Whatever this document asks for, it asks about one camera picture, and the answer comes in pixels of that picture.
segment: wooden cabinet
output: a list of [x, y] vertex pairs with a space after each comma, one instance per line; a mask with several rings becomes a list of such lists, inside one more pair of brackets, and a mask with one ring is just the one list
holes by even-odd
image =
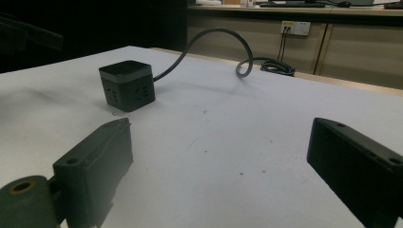
[[[403, 89], [402, 11], [235, 6], [192, 10], [187, 16], [188, 40], [203, 29], [227, 27], [248, 42], [254, 56], [273, 59], [278, 57], [282, 20], [311, 22], [308, 36], [287, 36], [283, 62], [302, 73]], [[209, 34], [190, 52], [246, 59], [242, 45], [227, 34]]]

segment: dark background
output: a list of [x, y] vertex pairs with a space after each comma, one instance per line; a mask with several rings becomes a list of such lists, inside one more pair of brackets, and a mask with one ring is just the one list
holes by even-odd
[[0, 53], [0, 73], [126, 46], [183, 50], [186, 45], [186, 0], [73, 2], [2, 0], [1, 12], [61, 34], [64, 43], [60, 51], [27, 41], [25, 50]]

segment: wall socket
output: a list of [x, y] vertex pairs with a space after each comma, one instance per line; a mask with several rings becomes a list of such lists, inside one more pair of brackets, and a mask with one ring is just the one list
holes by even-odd
[[311, 22], [282, 21], [279, 33], [285, 33], [287, 27], [289, 28], [287, 34], [307, 36]]

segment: white table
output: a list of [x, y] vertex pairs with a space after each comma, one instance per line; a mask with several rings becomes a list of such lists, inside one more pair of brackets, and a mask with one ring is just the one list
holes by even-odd
[[134, 163], [103, 227], [363, 227], [307, 163], [314, 117], [403, 153], [403, 97], [186, 57], [131, 113], [106, 104], [99, 67], [154, 75], [178, 57], [124, 47], [0, 75], [0, 185], [53, 175], [93, 130], [127, 117]]

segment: black cable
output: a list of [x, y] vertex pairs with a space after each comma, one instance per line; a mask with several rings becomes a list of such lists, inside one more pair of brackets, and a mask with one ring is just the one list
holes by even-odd
[[228, 28], [209, 28], [206, 29], [202, 32], [200, 32], [199, 34], [197, 34], [187, 45], [187, 47], [184, 49], [183, 53], [181, 54], [181, 56], [177, 59], [177, 61], [175, 61], [175, 63], [168, 68], [166, 71], [162, 72], [160, 75], [154, 77], [154, 82], [157, 82], [158, 80], [160, 80], [161, 78], [163, 78], [164, 76], [166, 76], [168, 73], [170, 73], [175, 67], [178, 66], [178, 64], [183, 60], [184, 56], [187, 54], [187, 51], [189, 51], [189, 49], [192, 47], [192, 45], [198, 41], [201, 37], [203, 37], [203, 35], [206, 35], [208, 33], [212, 33], [212, 32], [224, 32], [230, 35], [233, 35], [235, 38], [237, 38], [245, 47], [246, 52], [248, 54], [248, 59], [243, 62], [242, 64], [249, 62], [248, 68], [246, 70], [246, 72], [244, 73], [240, 73], [240, 66], [238, 65], [236, 68], [236, 72], [237, 72], [237, 76], [240, 78], [244, 78], [246, 76], [249, 75], [249, 73], [252, 71], [252, 66], [253, 66], [253, 55], [252, 55], [252, 50], [251, 48], [249, 48], [248, 43], [246, 43], [246, 41], [239, 35], [237, 34], [235, 31], [228, 29]]
[[285, 27], [284, 30], [282, 31], [282, 34], [281, 34], [281, 42], [280, 42], [279, 50], [278, 50], [278, 60], [279, 60], [279, 55], [281, 54], [282, 41], [284, 40], [285, 30], [286, 30], [287, 28], [288, 28], [288, 27]]
[[287, 29], [285, 30], [284, 41], [282, 42], [281, 61], [282, 61], [282, 58], [284, 57], [284, 51], [285, 51], [285, 40], [287, 39], [287, 34], [288, 34], [288, 31], [289, 31], [289, 30], [290, 30], [290, 28], [289, 28], [289, 27], [287, 27]]
[[279, 50], [278, 50], [278, 60], [279, 61], [282, 61], [282, 59], [284, 57], [285, 40], [287, 39], [287, 34], [288, 34], [289, 30], [290, 30], [289, 27], [284, 27], [284, 30], [283, 30], [282, 35], [281, 35], [281, 44], [280, 44]]
[[[324, 0], [325, 2], [317, 1], [318, 3], [325, 4], [325, 5], [330, 5], [330, 6], [337, 6], [337, 2], [333, 2], [331, 0]], [[356, 5], [356, 4], [351, 4], [351, 7], [375, 7], [375, 6], [383, 6], [385, 4], [394, 4], [394, 3], [399, 3], [399, 2], [390, 2], [390, 3], [376, 3], [376, 4], [363, 4], [363, 5]]]
[[[285, 76], [290, 76], [294, 77], [294, 73], [296, 70], [289, 66], [288, 64], [275, 60], [275, 59], [270, 59], [266, 57], [255, 57], [253, 58], [254, 61], [260, 60], [261, 65], [260, 65], [260, 70], [271, 72], [271, 73], [276, 73], [276, 74], [281, 74]], [[245, 60], [243, 62], [240, 62], [237, 67], [241, 67], [243, 64], [247, 63], [248, 60]]]

